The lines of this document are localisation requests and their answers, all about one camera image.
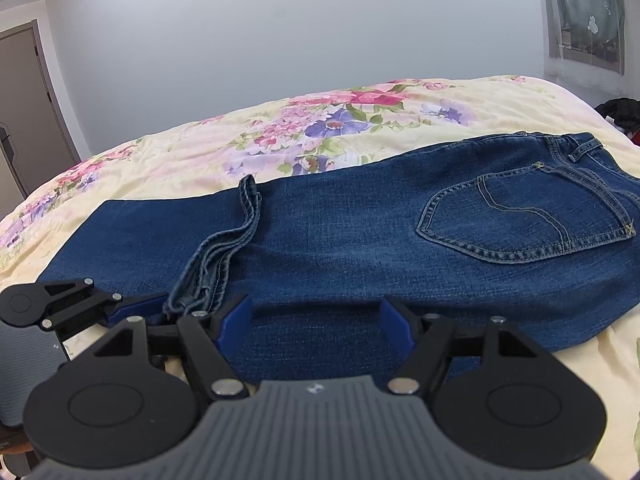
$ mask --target denim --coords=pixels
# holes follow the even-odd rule
[[[385,294],[466,324],[505,316],[550,351],[610,325],[640,300],[639,194],[591,134],[478,137],[210,196],[105,202],[40,279],[170,290],[174,315],[244,292],[254,322],[228,356],[242,377],[381,383],[399,365],[379,326]]]

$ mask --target door frame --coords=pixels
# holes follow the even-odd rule
[[[23,25],[18,25],[17,27],[9,28],[8,30],[0,31],[0,41],[18,34],[20,32],[24,32],[25,30],[30,30],[31,35],[33,36],[33,47],[35,49],[36,57],[38,58],[38,64],[40,65],[40,73],[42,74],[42,80],[44,81],[44,85],[49,93],[51,107],[53,108],[53,113],[56,117],[56,121],[58,122],[58,126],[60,127],[60,131],[62,132],[62,138],[65,141],[66,148],[71,154],[71,158],[79,164],[81,162],[80,156],[78,155],[78,150],[76,150],[76,146],[74,145],[73,140],[71,139],[71,134],[69,134],[69,130],[66,127],[65,119],[62,116],[62,110],[60,110],[60,105],[58,104],[58,99],[56,98],[56,93],[53,89],[53,85],[51,83],[51,78],[49,76],[49,70],[47,70],[47,61],[44,59],[44,52],[42,50],[42,42],[40,41],[40,33],[38,31],[38,20],[31,20],[28,23],[24,23]],[[6,159],[6,153],[4,152],[4,148],[0,145],[0,150],[2,150],[2,155]],[[18,183],[18,187],[24,193],[20,182],[17,179],[17,175],[15,174],[15,170],[12,165],[7,160],[7,164],[14,174],[14,178]]]

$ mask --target gray panel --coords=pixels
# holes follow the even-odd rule
[[[370,376],[265,381],[219,401],[179,446],[128,468],[86,471],[45,461],[32,480],[604,480],[587,461],[543,472],[491,465],[457,448],[417,397]]]
[[[0,122],[9,127],[13,165],[27,193],[76,162],[66,145],[29,28],[0,40]]]
[[[0,322],[0,422],[10,428],[21,426],[31,391],[67,361],[55,332]]]

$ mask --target gray gripper base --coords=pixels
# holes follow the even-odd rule
[[[31,391],[69,361],[55,332],[37,326],[16,328],[0,321],[0,423],[22,425]]]
[[[586,460],[540,472],[483,462],[444,436],[419,398],[383,393],[370,376],[265,381],[255,397],[212,404],[187,439],[146,463],[47,460],[30,479],[605,480]]]

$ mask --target bed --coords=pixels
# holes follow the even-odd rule
[[[264,182],[523,130],[591,132],[623,170],[640,177],[640,148],[589,105],[544,80],[405,79],[320,92],[132,140],[43,184],[0,222],[0,290],[36,280],[105,200],[201,196],[235,187],[246,174]],[[68,354],[78,355],[102,333],[96,326],[69,339]],[[557,354],[606,405],[607,430],[593,463],[614,480],[638,469],[639,335],[636,307],[597,337]]]

